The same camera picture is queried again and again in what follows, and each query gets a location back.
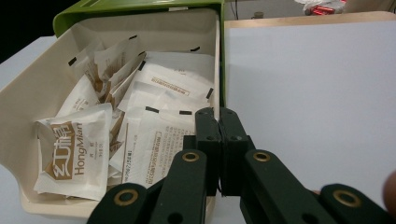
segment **red object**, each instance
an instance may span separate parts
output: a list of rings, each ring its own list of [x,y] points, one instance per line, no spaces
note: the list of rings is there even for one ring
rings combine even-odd
[[[328,12],[322,11],[322,10],[318,10],[318,9],[314,9],[312,10],[312,13],[316,14],[316,15],[329,15]]]
[[[318,6],[316,8],[317,10],[323,11],[323,12],[327,12],[328,14],[334,14],[335,9],[334,8],[330,8],[330,7],[320,7]]]

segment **white surface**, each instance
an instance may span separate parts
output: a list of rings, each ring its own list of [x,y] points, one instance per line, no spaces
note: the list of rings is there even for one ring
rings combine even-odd
[[[396,169],[396,22],[226,30],[227,107],[308,189],[383,206]]]

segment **white box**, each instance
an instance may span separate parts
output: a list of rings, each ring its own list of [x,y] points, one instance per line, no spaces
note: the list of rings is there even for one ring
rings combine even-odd
[[[211,105],[219,111],[220,25],[215,10],[199,8],[76,23],[0,91],[0,163],[17,179],[25,211],[44,216],[88,217],[98,204],[33,190],[38,175],[34,122],[55,116],[76,84],[68,62],[94,37],[99,36],[108,48],[131,34],[140,36],[142,51],[200,47],[200,52],[214,56],[215,95]]]

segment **storage box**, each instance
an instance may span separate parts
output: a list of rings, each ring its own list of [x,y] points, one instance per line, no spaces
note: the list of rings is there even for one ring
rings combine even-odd
[[[169,7],[185,6],[189,9],[169,11]],[[55,116],[76,84],[68,62],[96,36],[108,48],[135,34],[141,38],[142,51],[200,47],[200,52],[215,56],[214,79],[219,87],[221,11],[222,1],[89,0],[54,19],[58,40],[0,91],[0,163],[16,177],[25,211],[88,217],[98,203],[33,190],[39,157],[34,122]],[[219,108],[219,88],[211,104]]]

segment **white wall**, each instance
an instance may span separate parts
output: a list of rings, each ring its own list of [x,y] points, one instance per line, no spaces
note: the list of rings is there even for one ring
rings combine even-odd
[[[235,1],[226,0],[224,8],[226,21],[236,20],[232,12],[232,4],[233,10],[235,10]],[[304,5],[294,2],[294,0],[238,0],[237,6],[239,20],[251,19],[256,11],[264,12],[264,18],[304,16]]]

